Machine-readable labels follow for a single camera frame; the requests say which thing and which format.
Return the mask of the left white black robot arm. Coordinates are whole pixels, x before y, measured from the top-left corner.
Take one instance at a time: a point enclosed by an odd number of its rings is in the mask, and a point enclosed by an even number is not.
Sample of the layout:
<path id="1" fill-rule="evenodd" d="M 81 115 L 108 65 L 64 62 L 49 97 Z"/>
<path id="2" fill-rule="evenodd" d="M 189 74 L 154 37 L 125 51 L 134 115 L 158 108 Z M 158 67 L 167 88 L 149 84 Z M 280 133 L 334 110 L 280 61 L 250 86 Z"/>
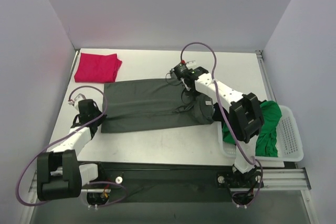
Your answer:
<path id="1" fill-rule="evenodd" d="M 85 184 L 100 188 L 106 183 L 106 175 L 98 170 L 97 164 L 80 164 L 77 160 L 106 115 L 92 99 L 77 102 L 77 110 L 79 113 L 69 131 L 71 137 L 37 157 L 37 197 L 40 201 L 76 198 Z"/>

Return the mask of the grey t shirt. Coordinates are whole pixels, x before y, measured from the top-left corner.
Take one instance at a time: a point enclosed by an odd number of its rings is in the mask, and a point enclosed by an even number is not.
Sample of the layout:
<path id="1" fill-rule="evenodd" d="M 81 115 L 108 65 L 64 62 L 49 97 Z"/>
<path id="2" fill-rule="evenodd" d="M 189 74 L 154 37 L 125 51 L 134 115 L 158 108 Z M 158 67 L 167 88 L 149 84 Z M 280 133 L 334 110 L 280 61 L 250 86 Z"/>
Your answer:
<path id="1" fill-rule="evenodd" d="M 214 122 L 212 99 L 187 91 L 177 80 L 145 79 L 106 83 L 107 118 L 102 133 L 171 129 Z"/>

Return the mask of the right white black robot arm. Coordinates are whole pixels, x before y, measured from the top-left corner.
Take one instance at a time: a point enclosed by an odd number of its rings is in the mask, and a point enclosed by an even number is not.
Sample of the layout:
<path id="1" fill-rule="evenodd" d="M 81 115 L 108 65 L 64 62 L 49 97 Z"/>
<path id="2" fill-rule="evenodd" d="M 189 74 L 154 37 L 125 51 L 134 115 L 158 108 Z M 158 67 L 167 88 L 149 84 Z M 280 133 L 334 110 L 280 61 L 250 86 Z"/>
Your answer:
<path id="1" fill-rule="evenodd" d="M 203 67 L 192 69 L 181 61 L 170 70 L 188 91 L 204 94 L 218 103 L 226 126 L 236 144 L 233 182 L 245 186 L 251 181 L 256 165 L 255 148 L 258 135 L 264 125 L 260 101 L 253 93 L 244 94 L 225 85 L 214 76 L 215 68 L 208 71 Z"/>

